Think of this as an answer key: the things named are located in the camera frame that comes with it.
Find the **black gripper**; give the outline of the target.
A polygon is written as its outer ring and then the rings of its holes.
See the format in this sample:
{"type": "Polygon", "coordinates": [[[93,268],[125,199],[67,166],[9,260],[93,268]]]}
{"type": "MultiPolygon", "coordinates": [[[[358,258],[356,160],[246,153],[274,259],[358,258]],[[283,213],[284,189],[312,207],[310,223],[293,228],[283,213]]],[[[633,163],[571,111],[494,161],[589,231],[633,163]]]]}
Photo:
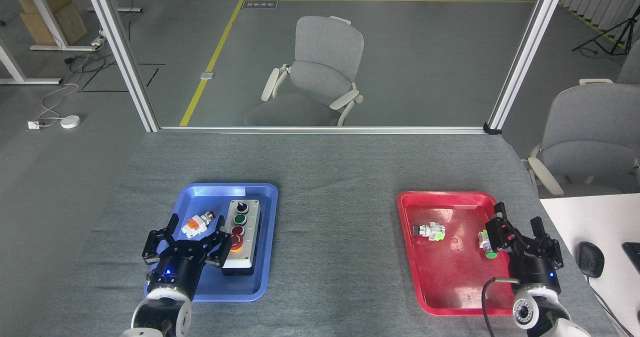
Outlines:
{"type": "Polygon", "coordinates": [[[174,289],[193,299],[204,264],[222,268],[233,245],[233,237],[228,232],[215,230],[198,241],[198,250],[176,250],[179,245],[173,234],[178,221],[178,214],[173,213],[166,227],[148,233],[141,256],[147,266],[157,263],[148,274],[148,293],[155,289],[174,289]],[[167,248],[158,253],[162,241],[166,241],[167,248]]]}
{"type": "Polygon", "coordinates": [[[510,223],[505,203],[494,205],[494,216],[485,223],[492,251],[510,248],[507,266],[509,277],[519,281],[521,289],[528,285],[541,285],[551,290],[560,290],[557,270],[564,267],[560,242],[546,233],[542,217],[530,219],[535,236],[535,255],[526,255],[527,244],[522,233],[510,223]]]}

